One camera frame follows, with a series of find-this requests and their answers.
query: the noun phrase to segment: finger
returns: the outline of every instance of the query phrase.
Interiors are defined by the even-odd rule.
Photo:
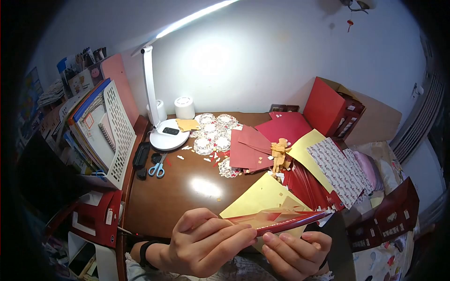
[[[262,239],[269,248],[275,251],[283,260],[285,260],[299,272],[302,272],[309,276],[313,275],[319,270],[318,265],[300,256],[288,244],[281,241],[281,239],[278,238],[275,234],[266,232],[262,236]]]
[[[205,220],[217,218],[213,212],[208,210],[207,208],[198,208],[186,211],[184,215],[180,218],[180,220],[176,223],[173,228],[174,232],[184,232],[192,228],[198,222]]]
[[[237,229],[240,225],[234,225],[227,228]],[[198,266],[200,268],[213,268],[218,270],[226,262],[234,258],[242,249],[253,245],[257,235],[256,229],[245,228],[241,229],[236,234],[223,240],[214,249],[211,250],[206,257],[200,260]]]
[[[290,264],[288,264],[283,258],[280,257],[274,250],[269,246],[262,246],[262,253],[267,258],[267,261],[272,265],[272,268],[276,273],[283,276],[289,281],[303,280],[307,277],[306,274],[302,274]]]
[[[193,229],[192,231],[185,232],[189,234],[192,243],[205,239],[206,237],[218,232],[219,230],[232,226],[230,221],[224,219],[212,218]]]
[[[307,241],[296,238],[289,233],[281,233],[279,238],[290,248],[296,251],[301,257],[312,261],[313,263],[321,263],[326,256],[326,254],[321,254],[316,247]]]
[[[202,249],[203,257],[206,256],[209,252],[211,252],[214,248],[216,248],[221,242],[227,240],[233,235],[237,234],[243,229],[251,228],[250,224],[236,224],[232,226],[225,227],[212,235],[206,237],[203,240],[196,242],[196,246],[199,249]]]
[[[318,231],[304,232],[301,237],[305,241],[315,245],[315,247],[319,249],[319,251],[325,253],[325,255],[330,251],[333,242],[333,239],[330,236]]]

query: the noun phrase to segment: desk lamp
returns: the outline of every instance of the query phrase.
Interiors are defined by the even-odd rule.
[[[152,146],[161,151],[170,151],[179,148],[185,143],[189,137],[189,132],[181,132],[178,128],[178,124],[175,119],[167,119],[163,122],[160,121],[158,116],[157,102],[155,96],[155,87],[153,84],[153,67],[152,67],[152,49],[153,42],[175,31],[187,23],[200,18],[206,14],[216,11],[220,8],[228,6],[229,4],[236,2],[238,0],[227,0],[217,3],[213,6],[200,10],[196,13],[191,14],[171,25],[169,25],[165,30],[156,35],[156,38],[150,40],[147,43],[139,46],[131,56],[135,56],[139,53],[142,54],[142,65],[144,68],[144,84],[145,92],[147,93],[148,107],[151,111],[151,122],[153,124],[152,132],[150,133],[150,143]]]

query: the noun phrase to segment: hand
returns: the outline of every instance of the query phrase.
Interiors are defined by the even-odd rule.
[[[324,233],[304,232],[301,237],[282,233],[278,238],[270,232],[262,236],[263,254],[275,272],[290,281],[316,274],[331,248],[332,239]]]
[[[209,277],[239,251],[253,245],[256,234],[249,224],[233,225],[206,208],[194,209],[175,225],[170,245],[152,244],[145,256],[163,271]]]

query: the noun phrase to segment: white cylindrical speaker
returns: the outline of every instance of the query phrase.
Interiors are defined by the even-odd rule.
[[[158,117],[159,117],[159,121],[163,122],[167,120],[167,113],[166,113],[166,109],[164,108],[164,102],[160,99],[156,100],[156,108],[158,110]],[[148,119],[151,120],[152,119],[152,113],[150,112],[149,109],[149,105],[147,104],[147,115],[148,115]]]
[[[175,114],[179,119],[193,119],[195,117],[193,99],[188,97],[177,98],[175,100]]]

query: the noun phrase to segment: red pendant ornament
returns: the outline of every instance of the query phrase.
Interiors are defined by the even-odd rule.
[[[347,32],[350,32],[350,27],[353,25],[353,22],[351,21],[351,19],[349,19],[347,21],[347,23],[348,23],[348,30],[347,30]]]

